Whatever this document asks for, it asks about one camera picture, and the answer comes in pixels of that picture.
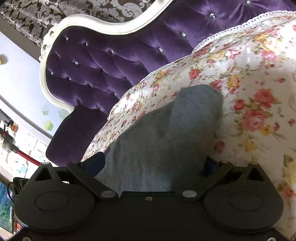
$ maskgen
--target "white lace trim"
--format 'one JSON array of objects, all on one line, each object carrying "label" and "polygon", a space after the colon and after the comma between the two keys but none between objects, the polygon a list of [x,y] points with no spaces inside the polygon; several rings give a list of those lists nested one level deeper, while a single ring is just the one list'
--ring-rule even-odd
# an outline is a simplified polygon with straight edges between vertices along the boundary
[{"label": "white lace trim", "polygon": [[[244,31],[247,31],[247,30],[250,30],[254,27],[256,27],[258,24],[268,20],[268,19],[271,19],[271,18],[275,18],[275,17],[282,17],[282,16],[296,16],[296,11],[282,11],[282,10],[278,10],[278,11],[272,11],[272,12],[266,12],[266,13],[261,13],[260,15],[248,20],[247,22],[243,23],[242,25],[238,25],[238,26],[235,26],[235,27],[231,27],[231,28],[228,28],[226,30],[223,30],[223,31],[220,31],[216,34],[213,34],[212,36],[209,36],[207,37],[206,39],[204,39],[203,41],[201,41],[195,48],[194,50],[192,51],[191,54],[199,51],[200,49],[202,49],[204,46],[206,46],[207,44],[209,43],[212,43],[213,41],[216,41],[220,38],[223,38],[227,35],[230,35],[230,34],[237,34],[237,33],[240,33],[240,32],[244,32]],[[152,71],[151,73],[149,73],[145,78],[143,78],[141,82],[145,81],[146,79],[148,79],[151,75],[155,74],[157,71],[159,70],[162,70],[163,68],[169,66],[170,64],[178,61],[178,60],[175,60],[169,64],[166,64],[160,68],[158,68],[157,70],[155,71]],[[113,106],[113,108],[111,109],[111,112],[112,113],[112,110],[113,109],[116,109],[117,107],[117,104],[115,106]]]}]

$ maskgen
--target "purple velvet upholstery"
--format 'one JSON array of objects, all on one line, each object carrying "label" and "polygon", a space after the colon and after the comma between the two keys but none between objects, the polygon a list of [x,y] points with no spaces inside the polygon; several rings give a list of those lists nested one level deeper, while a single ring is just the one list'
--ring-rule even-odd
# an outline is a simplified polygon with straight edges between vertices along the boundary
[{"label": "purple velvet upholstery", "polygon": [[274,10],[296,6],[290,0],[177,0],[157,21],[128,36],[66,28],[48,56],[46,82],[75,110],[60,125],[47,157],[57,165],[81,159],[111,108],[148,73],[190,54],[211,34]]}]

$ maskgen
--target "floral fabric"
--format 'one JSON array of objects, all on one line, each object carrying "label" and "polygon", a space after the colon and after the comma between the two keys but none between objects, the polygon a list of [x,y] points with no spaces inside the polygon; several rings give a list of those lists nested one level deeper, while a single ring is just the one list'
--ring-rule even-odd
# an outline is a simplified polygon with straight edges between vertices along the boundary
[{"label": "floral fabric", "polygon": [[208,84],[223,95],[216,161],[258,162],[284,200],[276,228],[296,235],[296,16],[284,14],[229,34],[150,74],[113,107],[83,160],[104,151],[144,114],[174,100],[182,88]]},{"label": "floral fabric", "polygon": [[72,14],[88,14],[108,22],[127,22],[154,0],[9,0],[0,15],[41,47],[48,30]]}]

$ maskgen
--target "white carved frame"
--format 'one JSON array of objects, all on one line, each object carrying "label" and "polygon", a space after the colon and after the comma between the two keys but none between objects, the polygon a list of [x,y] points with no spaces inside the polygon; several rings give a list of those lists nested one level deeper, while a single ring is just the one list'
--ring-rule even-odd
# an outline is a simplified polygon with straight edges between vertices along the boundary
[{"label": "white carved frame", "polygon": [[139,29],[145,27],[151,23],[155,18],[157,18],[174,0],[155,0],[152,5],[143,12],[137,18],[124,22],[124,23],[109,23],[102,21],[90,15],[76,14],[64,18],[59,24],[55,24],[49,32],[44,36],[43,45],[41,46],[41,56],[40,60],[40,84],[41,89],[45,97],[52,104],[59,108],[65,109],[68,112],[72,112],[74,108],[65,102],[54,97],[48,90],[45,70],[46,61],[48,54],[52,48],[52,45],[58,35],[67,27],[70,26],[81,26],[85,28],[92,29],[102,34],[109,35],[126,35],[138,31]]}]

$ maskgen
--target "red pole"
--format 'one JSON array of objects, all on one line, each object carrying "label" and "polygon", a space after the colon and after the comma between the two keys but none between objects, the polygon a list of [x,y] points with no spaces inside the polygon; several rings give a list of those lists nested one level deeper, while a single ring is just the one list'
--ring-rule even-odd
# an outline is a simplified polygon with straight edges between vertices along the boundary
[{"label": "red pole", "polygon": [[29,155],[27,155],[26,153],[22,152],[21,150],[17,151],[17,154],[19,154],[20,156],[22,156],[23,158],[27,159],[28,161],[34,163],[37,166],[41,165],[41,162],[36,161],[34,158],[30,157]]}]

